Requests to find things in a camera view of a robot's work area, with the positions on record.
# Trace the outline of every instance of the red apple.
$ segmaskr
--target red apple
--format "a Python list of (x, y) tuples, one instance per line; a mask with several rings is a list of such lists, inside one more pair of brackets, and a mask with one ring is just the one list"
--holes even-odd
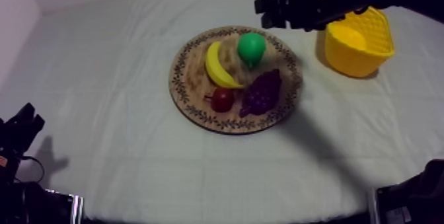
[(216, 88), (213, 92), (213, 96), (206, 96), (206, 98), (211, 99), (211, 108), (219, 113), (228, 112), (235, 103), (235, 94), (233, 90), (226, 88)]

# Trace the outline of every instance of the yellow basket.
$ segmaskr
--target yellow basket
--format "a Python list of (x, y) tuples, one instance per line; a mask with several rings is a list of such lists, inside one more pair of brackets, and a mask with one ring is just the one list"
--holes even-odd
[(327, 62), (352, 77), (366, 77), (394, 54), (389, 22), (369, 7), (363, 14), (328, 24), (325, 40)]

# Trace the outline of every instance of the grapes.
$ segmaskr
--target grapes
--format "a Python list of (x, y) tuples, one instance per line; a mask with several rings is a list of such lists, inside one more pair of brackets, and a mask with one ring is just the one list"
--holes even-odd
[(239, 116), (243, 118), (249, 114), (261, 115), (274, 108), (279, 100), (281, 83), (279, 69), (257, 77), (245, 90)]

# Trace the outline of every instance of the plastic fruit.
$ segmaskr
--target plastic fruit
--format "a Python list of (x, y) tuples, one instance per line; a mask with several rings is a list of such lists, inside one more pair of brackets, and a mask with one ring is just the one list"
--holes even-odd
[(265, 72), (256, 78), (245, 90), (239, 116), (261, 115), (274, 108), (279, 100), (281, 84), (279, 69)]
[(216, 88), (213, 96), (205, 96), (205, 98), (211, 99), (211, 108), (219, 113), (228, 112), (235, 103), (235, 94), (231, 89)]
[(220, 47), (220, 42), (214, 42), (208, 48), (205, 67), (209, 77), (217, 86), (227, 89), (242, 89), (243, 86), (238, 84), (219, 62)]
[(241, 36), (237, 46), (240, 59), (250, 69), (257, 66), (265, 52), (265, 39), (257, 33), (248, 33)]

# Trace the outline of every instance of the cable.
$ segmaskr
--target cable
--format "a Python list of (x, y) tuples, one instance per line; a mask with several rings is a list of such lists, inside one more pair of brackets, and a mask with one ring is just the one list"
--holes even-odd
[(23, 156), (21, 159), (22, 160), (32, 160), (32, 161), (38, 163), (38, 165), (40, 165), (40, 168), (42, 169), (42, 175), (37, 180), (37, 183), (40, 183), (42, 181), (43, 177), (45, 177), (45, 168), (43, 167), (42, 163), (38, 159), (31, 157), (31, 156)]

